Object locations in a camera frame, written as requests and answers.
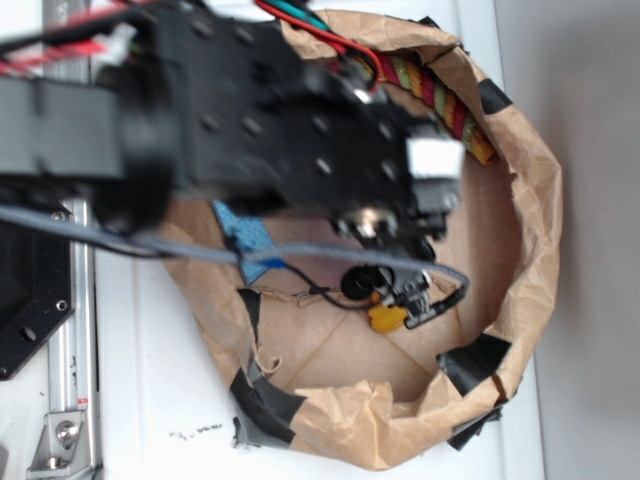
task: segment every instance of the black mounting plate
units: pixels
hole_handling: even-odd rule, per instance
[[[54,215],[68,218],[67,212]],[[3,381],[13,378],[73,312],[70,242],[0,225],[0,292]]]

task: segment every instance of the blue cloth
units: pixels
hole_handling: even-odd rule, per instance
[[[218,217],[222,231],[227,236],[235,236],[241,250],[258,250],[273,247],[275,244],[269,232],[257,217],[237,217],[223,202],[211,202]],[[243,263],[240,269],[244,282],[253,285],[270,267],[261,263]]]

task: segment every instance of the white wall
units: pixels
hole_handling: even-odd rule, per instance
[[[563,167],[536,354],[549,480],[640,478],[640,2],[496,0],[506,88]]]

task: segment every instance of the metal bracket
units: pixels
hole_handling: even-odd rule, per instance
[[[43,0],[42,20],[46,27],[65,26],[69,17],[89,8],[91,0]],[[89,60],[77,58],[44,66],[44,76],[58,80],[89,81]]]
[[[50,413],[27,479],[71,478],[90,471],[89,429],[85,412]]]

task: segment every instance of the metal bolt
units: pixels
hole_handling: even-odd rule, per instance
[[[60,457],[58,455],[49,457],[44,461],[44,468],[46,468],[47,470],[57,470],[61,466],[62,462],[60,461]]]
[[[38,339],[36,332],[34,332],[26,325],[20,328],[20,335],[22,335],[22,338],[24,338],[27,342],[35,342]]]
[[[447,192],[444,197],[442,197],[442,204],[447,210],[455,210],[455,208],[460,204],[460,199],[455,193]]]
[[[322,175],[331,175],[331,165],[324,158],[316,158],[316,168]]]
[[[211,38],[213,36],[213,28],[208,22],[196,19],[191,22],[191,28],[203,38]]]
[[[375,238],[376,237],[376,229],[373,223],[363,222],[356,226],[356,230],[363,238]]]
[[[329,133],[330,125],[324,118],[315,116],[311,119],[311,123],[318,132],[323,134]]]
[[[209,113],[203,113],[200,115],[200,123],[204,128],[210,132],[216,132],[220,129],[220,122]]]
[[[380,130],[380,133],[382,134],[382,136],[387,139],[389,142],[391,140],[393,140],[394,138],[394,134],[393,134],[393,128],[390,127],[387,123],[385,122],[380,122],[378,124],[378,130]]]
[[[62,443],[73,443],[78,438],[78,433],[80,433],[78,426],[69,421],[62,422],[56,428],[56,436]]]
[[[258,136],[262,133],[262,127],[254,118],[244,117],[242,119],[242,126],[253,136]]]
[[[349,225],[344,220],[338,220],[336,222],[336,228],[338,230],[338,236],[340,238],[350,238],[351,232],[349,231]]]
[[[395,182],[398,179],[398,172],[396,170],[396,166],[393,163],[391,163],[391,160],[389,159],[383,160],[380,166],[382,167],[382,171],[384,172],[384,174],[389,180],[391,180],[392,182]]]
[[[190,4],[189,2],[180,2],[180,8],[182,9],[183,12],[193,11],[193,5]]]
[[[236,38],[245,45],[253,45],[254,42],[253,35],[244,27],[236,28]]]

